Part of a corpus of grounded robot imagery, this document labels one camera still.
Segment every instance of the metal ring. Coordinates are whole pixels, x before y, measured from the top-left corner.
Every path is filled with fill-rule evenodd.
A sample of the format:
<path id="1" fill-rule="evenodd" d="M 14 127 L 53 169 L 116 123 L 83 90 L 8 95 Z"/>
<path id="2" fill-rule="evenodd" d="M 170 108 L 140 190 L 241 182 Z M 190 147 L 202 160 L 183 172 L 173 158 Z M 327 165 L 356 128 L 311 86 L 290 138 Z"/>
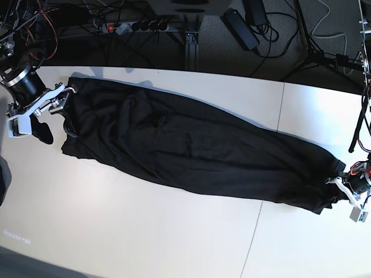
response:
<path id="1" fill-rule="evenodd" d="M 22 70 L 21 73 L 18 74 L 17 77 L 15 77 L 14 79 L 12 79 L 11 81 L 5 82 L 5 85 L 7 87 L 14 86 L 18 82 L 20 82 L 30 72 L 31 68 L 32 68 L 32 66 L 30 64 L 27 64 L 26 67 L 24 68 L 24 70 Z"/>

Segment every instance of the robotic arm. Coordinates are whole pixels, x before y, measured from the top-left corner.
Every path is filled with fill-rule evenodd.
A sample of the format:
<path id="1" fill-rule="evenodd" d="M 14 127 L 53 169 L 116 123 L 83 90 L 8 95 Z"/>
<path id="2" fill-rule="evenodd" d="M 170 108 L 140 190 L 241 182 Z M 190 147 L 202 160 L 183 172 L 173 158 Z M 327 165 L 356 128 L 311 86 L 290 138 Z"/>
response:
<path id="1" fill-rule="evenodd" d="M 45 52 L 40 46 L 26 47 L 18 38 L 17 32 L 36 20 L 43 11 L 38 10 L 34 0 L 8 0 L 7 7 L 3 2 L 1 5 L 0 31 L 5 33 L 0 36 L 0 85 L 13 97 L 7 112 L 9 137 L 21 138 L 32 134 L 40 141 L 52 144 L 49 126 L 38 121 L 45 110 L 64 116 L 64 130 L 77 137 L 77 119 L 73 107 L 70 107 L 76 88 L 66 87 L 62 83 L 56 84 L 54 89 L 46 88 L 37 74 L 45 59 Z M 37 65 L 27 56 L 35 49 L 42 53 Z"/>

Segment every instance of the tripod leg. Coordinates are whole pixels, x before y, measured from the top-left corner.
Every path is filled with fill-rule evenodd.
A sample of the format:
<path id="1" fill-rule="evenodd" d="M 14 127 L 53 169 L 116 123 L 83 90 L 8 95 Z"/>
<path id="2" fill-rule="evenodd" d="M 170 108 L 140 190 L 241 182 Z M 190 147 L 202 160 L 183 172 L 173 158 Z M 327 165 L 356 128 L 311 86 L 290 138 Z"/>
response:
<path id="1" fill-rule="evenodd" d="M 297 73 L 298 71 L 300 71 L 305 65 L 308 65 L 310 63 L 308 63 L 307 61 L 304 61 L 302 62 L 300 65 L 298 65 L 296 68 L 294 68 L 293 70 L 291 70 L 288 74 L 286 74 L 283 78 L 281 78 L 279 81 L 285 81 L 287 78 L 291 77 L 292 75 L 294 75 L 295 73 Z"/>

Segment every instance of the metal stand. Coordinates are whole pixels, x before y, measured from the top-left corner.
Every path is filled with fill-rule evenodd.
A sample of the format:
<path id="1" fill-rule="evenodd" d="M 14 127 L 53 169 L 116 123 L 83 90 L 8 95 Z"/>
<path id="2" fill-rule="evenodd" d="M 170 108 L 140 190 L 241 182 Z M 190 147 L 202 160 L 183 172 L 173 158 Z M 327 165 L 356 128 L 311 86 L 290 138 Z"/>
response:
<path id="1" fill-rule="evenodd" d="M 185 29 L 185 70 L 198 71 L 198 35 L 203 16 L 184 16 Z"/>
<path id="2" fill-rule="evenodd" d="M 187 32 L 185 36 L 185 70 L 198 70 L 198 32 Z"/>
<path id="3" fill-rule="evenodd" d="M 362 66 L 359 64 L 354 64 L 354 63 L 349 62 L 348 57 L 340 55 L 340 54 L 337 54 L 336 58 L 325 57 L 323 50 L 315 43 L 315 41 L 310 37 L 308 33 L 308 29 L 305 24 L 305 19 L 303 16 L 303 11 L 301 9 L 299 0 L 294 0 L 294 2 L 297 8 L 297 11 L 299 13 L 300 22 L 303 27 L 305 40 L 308 46 L 308 56 L 300 65 L 298 65 L 296 68 L 291 70 L 280 81 L 285 81 L 287 80 L 287 78 L 291 77 L 292 75 L 300 71 L 304 71 L 312 67 L 323 66 L 327 68 L 328 70 L 334 72 L 335 74 L 340 75 L 342 78 L 351 82 L 356 87 L 359 87 L 360 89 L 362 89 L 362 86 L 360 84 L 353 81 L 347 75 L 344 75 L 341 72 L 339 72 L 339 67 L 347 67 L 347 68 L 352 68 L 357 71 L 363 71 Z M 304 68 L 306 65 L 311 65 L 311 64 L 315 64 L 315 65 L 310 66 L 308 68 Z"/>

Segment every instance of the red wire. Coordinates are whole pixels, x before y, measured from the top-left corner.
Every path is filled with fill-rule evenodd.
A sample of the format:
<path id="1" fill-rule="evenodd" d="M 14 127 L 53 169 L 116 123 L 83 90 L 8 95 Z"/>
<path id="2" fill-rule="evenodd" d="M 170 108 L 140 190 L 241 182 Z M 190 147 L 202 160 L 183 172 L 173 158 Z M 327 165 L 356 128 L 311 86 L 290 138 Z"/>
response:
<path id="1" fill-rule="evenodd" d="M 24 28 L 26 29 L 27 33 L 30 35 L 32 42 L 35 42 L 35 38 L 34 38 L 33 34 L 31 33 L 31 30 L 27 26 L 25 26 Z M 29 54 L 36 61 L 40 60 L 38 57 L 34 56 L 31 52 L 29 52 Z"/>
<path id="2" fill-rule="evenodd" d="M 359 166 L 360 163 L 362 163 L 362 161 L 358 161 L 358 162 L 356 162 L 356 163 L 353 164 L 353 166 L 350 168 L 350 174 L 351 175 L 357 175 L 357 174 L 359 174 L 362 171 L 362 169 L 360 169 L 356 173 L 353 173 L 354 168 L 356 168 L 357 166 Z"/>
<path id="3" fill-rule="evenodd" d="M 42 10 L 41 8 L 41 4 L 40 4 L 40 1 L 39 0 L 36 0 L 37 1 L 37 4 L 39 6 L 39 11 L 41 13 L 41 15 L 46 19 L 46 21 L 49 23 L 50 27 L 52 28 L 53 30 L 53 33 L 54 33 L 54 37 L 55 37 L 55 40 L 56 40 L 56 47 L 54 48 L 54 51 L 53 53 L 48 57 L 46 58 L 46 60 L 49 60 L 51 59 L 57 52 L 57 48 L 58 48 L 58 37 L 57 37 L 57 32 L 53 26 L 53 24 L 50 22 L 50 20 L 48 19 L 48 17 L 45 15 L 44 11 Z"/>

